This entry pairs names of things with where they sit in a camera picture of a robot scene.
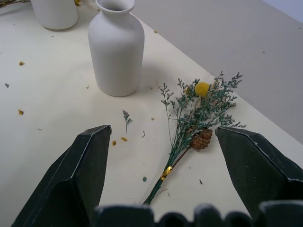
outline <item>white ceramic vase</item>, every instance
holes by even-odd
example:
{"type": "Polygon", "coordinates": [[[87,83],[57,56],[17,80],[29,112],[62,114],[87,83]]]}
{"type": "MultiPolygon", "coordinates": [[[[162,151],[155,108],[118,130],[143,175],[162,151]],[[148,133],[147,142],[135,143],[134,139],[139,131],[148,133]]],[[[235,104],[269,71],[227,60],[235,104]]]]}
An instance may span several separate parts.
{"type": "Polygon", "coordinates": [[[110,96],[127,96],[139,86],[144,30],[130,14],[134,0],[96,0],[102,10],[89,25],[89,47],[97,85],[110,96]]]}
{"type": "Polygon", "coordinates": [[[49,29],[66,29],[78,21],[74,0],[31,0],[36,20],[49,29]]]}

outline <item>small bouquet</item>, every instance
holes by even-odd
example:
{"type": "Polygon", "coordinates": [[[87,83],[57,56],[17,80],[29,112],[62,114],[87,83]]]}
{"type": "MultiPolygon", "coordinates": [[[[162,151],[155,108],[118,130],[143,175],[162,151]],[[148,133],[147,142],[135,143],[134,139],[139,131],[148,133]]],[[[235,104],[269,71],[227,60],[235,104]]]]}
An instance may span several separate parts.
{"type": "Polygon", "coordinates": [[[233,101],[237,97],[232,96],[232,93],[242,81],[241,77],[242,75],[238,73],[231,81],[225,82],[221,72],[211,85],[200,82],[199,79],[186,85],[178,79],[181,96],[176,97],[175,101],[171,99],[174,93],[170,93],[167,85],[163,84],[160,89],[163,95],[161,102],[166,108],[168,124],[170,121],[177,121],[177,128],[174,135],[171,135],[169,126],[171,144],[169,159],[163,174],[143,204],[151,203],[167,175],[189,149],[199,151],[208,147],[212,132],[217,126],[246,127],[240,122],[235,123],[232,115],[226,113],[229,108],[236,106],[233,101]],[[168,108],[173,109],[175,118],[171,117],[168,108]]]}

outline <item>vase neck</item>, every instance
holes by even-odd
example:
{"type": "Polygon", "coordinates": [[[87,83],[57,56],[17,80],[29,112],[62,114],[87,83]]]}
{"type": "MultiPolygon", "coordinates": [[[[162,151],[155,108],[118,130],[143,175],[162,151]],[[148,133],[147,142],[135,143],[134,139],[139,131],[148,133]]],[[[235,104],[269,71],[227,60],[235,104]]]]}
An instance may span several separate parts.
{"type": "Polygon", "coordinates": [[[128,17],[134,8],[134,0],[96,0],[96,4],[109,18],[128,17]]]}

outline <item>yellow craspedia ball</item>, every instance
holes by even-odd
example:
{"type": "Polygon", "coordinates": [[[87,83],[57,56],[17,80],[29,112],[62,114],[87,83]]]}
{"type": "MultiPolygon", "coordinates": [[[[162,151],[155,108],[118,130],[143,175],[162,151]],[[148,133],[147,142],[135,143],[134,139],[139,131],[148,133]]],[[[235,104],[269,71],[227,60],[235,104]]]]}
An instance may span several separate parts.
{"type": "Polygon", "coordinates": [[[195,93],[197,96],[206,97],[209,89],[209,84],[200,82],[195,86],[195,93]]]}

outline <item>table surface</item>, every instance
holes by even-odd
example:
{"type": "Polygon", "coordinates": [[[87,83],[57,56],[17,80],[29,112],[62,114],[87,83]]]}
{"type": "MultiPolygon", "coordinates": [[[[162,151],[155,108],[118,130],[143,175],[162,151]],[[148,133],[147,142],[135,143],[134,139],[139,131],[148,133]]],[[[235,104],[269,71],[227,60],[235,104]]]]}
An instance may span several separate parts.
{"type": "MultiPolygon", "coordinates": [[[[79,133],[105,124],[112,126],[111,140],[117,140],[117,145],[109,146],[100,205],[141,204],[161,175],[170,151],[158,86],[166,82],[174,90],[178,78],[208,83],[214,79],[142,22],[145,48],[140,88],[128,97],[107,96],[96,85],[87,37],[89,22],[99,13],[97,6],[86,2],[78,11],[78,23],[63,31],[41,27],[30,4],[14,4],[0,11],[1,226],[14,221],[48,167],[79,133]],[[127,134],[122,110],[133,119],[127,134]]],[[[303,145],[243,99],[237,99],[230,113],[303,167],[303,145]]],[[[192,220],[194,207],[200,203],[213,204],[223,216],[230,210],[247,213],[215,136],[208,149],[184,156],[163,189],[167,190],[151,205],[156,220],[167,211],[181,212],[192,220]]]]}

